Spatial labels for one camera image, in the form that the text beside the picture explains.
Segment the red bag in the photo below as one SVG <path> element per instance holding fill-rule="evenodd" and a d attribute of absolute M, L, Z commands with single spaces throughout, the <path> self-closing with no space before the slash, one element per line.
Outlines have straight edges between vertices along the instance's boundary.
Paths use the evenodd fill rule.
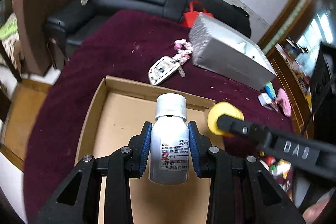
<path fill-rule="evenodd" d="M 205 14 L 214 17 L 213 14 L 207 12 L 203 4 L 199 1 L 193 0 L 189 2 L 189 10 L 183 13 L 182 25 L 191 28 L 196 21 L 199 14 Z"/>

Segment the dark red table cloth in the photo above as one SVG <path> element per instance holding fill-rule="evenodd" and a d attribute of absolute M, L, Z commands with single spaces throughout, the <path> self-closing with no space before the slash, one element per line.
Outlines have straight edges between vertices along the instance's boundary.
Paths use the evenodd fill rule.
<path fill-rule="evenodd" d="M 31 131 L 24 164 L 23 195 L 29 223 L 74 167 L 77 144 L 93 95 L 106 76 L 147 83 L 149 68 L 174 53 L 173 44 L 189 29 L 145 12 L 121 10 L 74 52 L 49 90 Z M 163 86 L 228 101 L 245 119 L 282 132 L 292 132 L 290 118 L 260 105 L 258 92 L 232 78 L 196 67 L 167 79 Z"/>

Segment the wooden brick pattern cabinet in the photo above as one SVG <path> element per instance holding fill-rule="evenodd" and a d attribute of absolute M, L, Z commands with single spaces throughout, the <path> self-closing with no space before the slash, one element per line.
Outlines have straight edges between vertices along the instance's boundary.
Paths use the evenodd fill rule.
<path fill-rule="evenodd" d="M 314 124 L 313 121 L 308 122 L 311 110 L 302 87 L 289 66 L 283 49 L 280 46 L 276 46 L 267 54 L 267 57 L 277 73 L 280 86 L 289 97 L 294 132 L 299 135 L 302 133 L 305 126 L 307 126 L 303 136 L 312 139 L 314 134 Z"/>

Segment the white charger plug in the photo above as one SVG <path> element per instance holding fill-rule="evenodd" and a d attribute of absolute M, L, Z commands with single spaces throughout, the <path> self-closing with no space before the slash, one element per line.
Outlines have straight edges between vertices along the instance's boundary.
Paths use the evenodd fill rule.
<path fill-rule="evenodd" d="M 268 94 L 266 93 L 261 93 L 258 95 L 258 100 L 260 102 L 260 105 L 264 108 L 267 108 L 267 109 L 272 109 L 272 99 L 268 96 Z"/>

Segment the pink cloth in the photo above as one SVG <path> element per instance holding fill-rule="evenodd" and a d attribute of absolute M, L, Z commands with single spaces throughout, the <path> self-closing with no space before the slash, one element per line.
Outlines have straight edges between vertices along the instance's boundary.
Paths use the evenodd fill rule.
<path fill-rule="evenodd" d="M 276 104 L 280 106 L 286 117 L 291 117 L 291 105 L 287 93 L 280 88 L 277 92 Z"/>

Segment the white car key fob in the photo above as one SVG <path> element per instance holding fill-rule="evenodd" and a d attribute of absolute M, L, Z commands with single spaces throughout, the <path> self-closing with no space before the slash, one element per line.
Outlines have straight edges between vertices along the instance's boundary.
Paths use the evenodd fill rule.
<path fill-rule="evenodd" d="M 148 71 L 148 78 L 151 85 L 159 85 L 179 68 L 180 63 L 169 56 L 160 58 Z"/>

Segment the pink bead keychain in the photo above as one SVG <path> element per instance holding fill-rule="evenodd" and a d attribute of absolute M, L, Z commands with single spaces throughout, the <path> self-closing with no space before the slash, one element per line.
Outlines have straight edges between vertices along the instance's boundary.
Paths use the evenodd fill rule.
<path fill-rule="evenodd" d="M 172 57 L 173 63 L 179 64 L 178 72 L 183 78 L 186 74 L 182 66 L 191 59 L 194 48 L 186 39 L 179 39 L 174 42 L 174 50 L 176 51 L 176 54 Z"/>

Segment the white pill bottle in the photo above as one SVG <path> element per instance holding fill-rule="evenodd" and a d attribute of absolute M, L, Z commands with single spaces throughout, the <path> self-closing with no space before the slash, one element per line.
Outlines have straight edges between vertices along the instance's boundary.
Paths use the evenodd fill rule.
<path fill-rule="evenodd" d="M 149 179 L 162 185 L 187 182 L 189 176 L 189 129 L 186 99 L 175 93 L 157 98 L 151 130 Z"/>

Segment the black leather sofa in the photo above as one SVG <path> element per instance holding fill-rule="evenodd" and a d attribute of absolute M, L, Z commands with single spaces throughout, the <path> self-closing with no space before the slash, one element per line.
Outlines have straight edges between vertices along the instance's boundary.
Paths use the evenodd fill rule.
<path fill-rule="evenodd" d="M 143 11 L 181 23 L 191 1 L 198 1 L 216 19 L 246 37 L 251 36 L 248 12 L 223 0 L 73 0 L 47 16 L 44 26 L 46 45 L 51 53 L 60 51 L 68 58 L 120 10 Z"/>

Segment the brown wooden chair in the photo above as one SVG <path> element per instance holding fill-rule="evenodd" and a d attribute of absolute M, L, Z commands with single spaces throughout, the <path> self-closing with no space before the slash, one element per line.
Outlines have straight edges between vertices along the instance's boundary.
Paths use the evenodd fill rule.
<path fill-rule="evenodd" d="M 13 0 L 27 72 L 45 75 L 51 65 L 51 58 L 43 32 L 44 23 L 48 16 L 70 1 L 73 0 Z"/>

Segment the yellow tape roll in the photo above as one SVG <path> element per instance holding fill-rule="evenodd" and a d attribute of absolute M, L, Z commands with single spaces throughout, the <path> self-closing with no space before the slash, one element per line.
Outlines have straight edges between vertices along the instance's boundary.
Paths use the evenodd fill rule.
<path fill-rule="evenodd" d="M 235 120 L 243 121 L 243 112 L 229 102 L 219 102 L 210 109 L 207 125 L 213 134 L 232 138 L 234 135 L 229 130 L 231 122 Z"/>

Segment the silver rectangular gift box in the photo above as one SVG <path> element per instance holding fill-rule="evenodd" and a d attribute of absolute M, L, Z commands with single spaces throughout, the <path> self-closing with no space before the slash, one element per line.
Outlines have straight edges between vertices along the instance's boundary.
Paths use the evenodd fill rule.
<path fill-rule="evenodd" d="M 229 25 L 200 13 L 190 32 L 193 64 L 261 90 L 277 77 L 263 51 Z"/>

